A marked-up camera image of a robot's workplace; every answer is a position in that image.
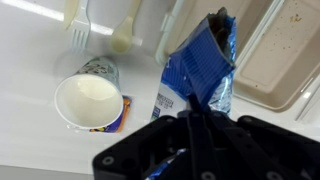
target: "plastic fork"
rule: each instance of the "plastic fork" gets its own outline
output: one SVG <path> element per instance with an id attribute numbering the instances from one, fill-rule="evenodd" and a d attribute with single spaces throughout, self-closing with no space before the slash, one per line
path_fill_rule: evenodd
<path id="1" fill-rule="evenodd" d="M 88 0 L 79 0 L 77 15 L 70 30 L 72 32 L 72 50 L 83 52 L 90 33 L 90 21 L 87 16 Z"/>

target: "screw hole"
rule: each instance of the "screw hole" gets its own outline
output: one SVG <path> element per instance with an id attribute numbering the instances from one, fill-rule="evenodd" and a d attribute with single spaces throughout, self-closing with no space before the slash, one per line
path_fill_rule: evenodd
<path id="1" fill-rule="evenodd" d="M 242 137 L 243 137 L 243 135 L 242 135 L 241 133 L 238 133 L 237 136 L 238 136 L 239 138 L 242 138 Z"/>
<path id="2" fill-rule="evenodd" d="M 114 158 L 111 157 L 111 156 L 105 157 L 105 158 L 102 160 L 102 164 L 103 164 L 103 165 L 106 165 L 106 166 L 109 166 L 109 165 L 113 164 L 113 162 L 114 162 Z"/>
<path id="3" fill-rule="evenodd" d="M 216 177 L 211 172 L 204 172 L 201 174 L 202 180 L 215 180 Z"/>
<path id="4" fill-rule="evenodd" d="M 251 144 L 247 144 L 247 145 L 246 145 L 246 148 L 247 148 L 247 149 L 252 149 L 253 147 L 252 147 Z"/>
<path id="5" fill-rule="evenodd" d="M 122 162 L 121 166 L 124 169 L 131 169 L 136 165 L 136 162 L 133 159 L 126 159 Z"/>

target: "plastic spoon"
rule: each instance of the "plastic spoon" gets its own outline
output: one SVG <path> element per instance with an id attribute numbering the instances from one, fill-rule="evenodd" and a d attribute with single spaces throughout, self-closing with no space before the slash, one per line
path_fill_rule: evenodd
<path id="1" fill-rule="evenodd" d="M 128 16 L 114 30 L 111 36 L 111 47 L 114 51 L 123 53 L 132 45 L 132 26 L 137 15 L 141 0 L 133 0 Z"/>

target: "white paper cup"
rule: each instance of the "white paper cup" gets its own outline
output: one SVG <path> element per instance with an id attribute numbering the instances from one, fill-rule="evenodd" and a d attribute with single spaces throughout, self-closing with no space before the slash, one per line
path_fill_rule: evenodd
<path id="1" fill-rule="evenodd" d="M 95 58 L 62 81 L 54 99 L 57 111 L 68 123 L 84 129 L 108 126 L 123 111 L 119 71 L 110 60 Z"/>

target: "table surface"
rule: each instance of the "table surface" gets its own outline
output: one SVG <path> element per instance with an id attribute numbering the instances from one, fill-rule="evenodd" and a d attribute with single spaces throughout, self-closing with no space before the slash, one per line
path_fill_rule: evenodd
<path id="1" fill-rule="evenodd" d="M 97 153 L 147 124 L 162 72 L 152 53 L 169 4 L 169 0 L 142 3 L 133 49 L 117 55 L 108 48 L 108 40 L 126 14 L 130 5 L 126 0 L 90 1 L 92 31 L 86 54 L 70 51 L 70 33 L 62 29 L 64 1 L 1 0 L 0 165 L 91 174 Z M 115 61 L 121 91 L 133 98 L 124 131 L 68 129 L 53 104 L 55 88 L 90 58 L 103 55 Z M 308 92 L 315 87 L 312 84 Z M 232 118 L 250 114 L 320 140 L 319 127 L 294 121 L 306 101 L 300 98 L 290 110 L 276 114 L 234 98 Z"/>

